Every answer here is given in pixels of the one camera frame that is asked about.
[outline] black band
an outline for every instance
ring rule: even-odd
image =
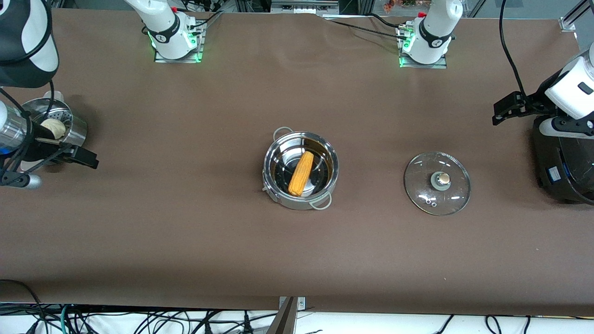
[[[423,39],[427,41],[427,44],[429,44],[429,47],[432,49],[436,49],[436,48],[439,48],[440,46],[442,46],[445,42],[447,42],[447,40],[451,36],[451,33],[449,33],[447,36],[443,36],[443,37],[437,37],[436,35],[431,34],[425,28],[425,19],[424,18],[421,21],[421,23],[419,24],[419,31],[421,32],[421,36],[423,37]]]
[[[177,15],[173,15],[175,16],[175,22],[173,22],[173,25],[171,26],[171,28],[164,30],[164,31],[152,31],[150,29],[148,29],[148,32],[150,33],[150,35],[159,43],[169,43],[169,39],[171,38],[171,36],[175,35],[178,30],[179,30],[179,16]]]

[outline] metal pot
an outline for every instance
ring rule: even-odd
[[[290,133],[276,138],[281,130]],[[275,202],[293,210],[327,209],[332,203],[332,191],[339,171],[338,156],[332,145],[314,133],[293,131],[288,127],[278,128],[273,140],[264,158],[263,190]],[[297,197],[289,194],[287,189],[293,171],[306,151],[314,155],[314,164],[303,195]]]
[[[23,104],[23,108],[31,112],[31,120],[33,122],[41,123],[45,119],[49,105],[49,93],[47,92],[43,97]],[[66,126],[66,133],[61,138],[58,138],[59,141],[76,146],[83,145],[87,138],[87,123],[76,116],[72,109],[64,103],[62,93],[55,92],[52,109],[48,112],[47,118],[55,118]]]

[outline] brown table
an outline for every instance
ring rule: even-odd
[[[304,295],[316,310],[594,314],[591,208],[536,186],[531,119],[491,125],[517,89],[497,20],[461,20],[447,70],[399,68],[393,39],[314,15],[225,14],[195,65],[153,63],[134,12],[54,22],[56,88],[89,122],[100,165],[0,189],[0,276],[42,301],[271,309]],[[529,92],[577,51],[556,21],[505,26]],[[291,211],[261,191],[280,126],[336,148],[330,209]],[[453,216],[420,211],[403,187],[408,161],[433,150],[472,178]]]

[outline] white floor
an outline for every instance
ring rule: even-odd
[[[274,313],[273,311],[251,311],[250,317],[257,317],[264,314]],[[189,312],[193,319],[201,319],[204,312]],[[236,320],[243,322],[243,311],[224,311],[213,320]],[[320,334],[434,334],[439,331],[448,316],[442,315],[421,315],[421,314],[356,314],[356,313],[326,313],[326,312],[300,312],[298,314],[295,334],[311,334],[322,330]],[[88,319],[90,326],[98,334],[132,334],[138,325],[146,319],[142,314],[130,314],[126,316],[95,316]],[[252,322],[254,329],[264,328],[270,325],[273,317],[256,320]],[[525,317],[497,317],[502,334],[522,334]],[[32,316],[2,316],[0,317],[0,333],[21,334],[33,324]],[[188,333],[191,329],[187,323],[183,329],[178,323],[168,323],[159,330],[161,334]],[[214,334],[221,334],[233,327],[234,324],[213,324],[211,326]],[[151,326],[143,333],[154,332]],[[51,334],[61,334],[61,331],[51,327]],[[241,327],[230,334],[241,332]],[[528,328],[528,334],[592,334],[594,333],[594,320],[577,319],[552,319],[532,318]],[[42,325],[38,326],[36,333],[45,333]],[[444,334],[489,334],[485,326],[485,318],[482,316],[454,316]]]

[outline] label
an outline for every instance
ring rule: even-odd
[[[559,169],[557,166],[549,168],[547,171],[549,172],[549,178],[551,179],[551,182],[557,182],[561,179],[561,175],[559,174]]]

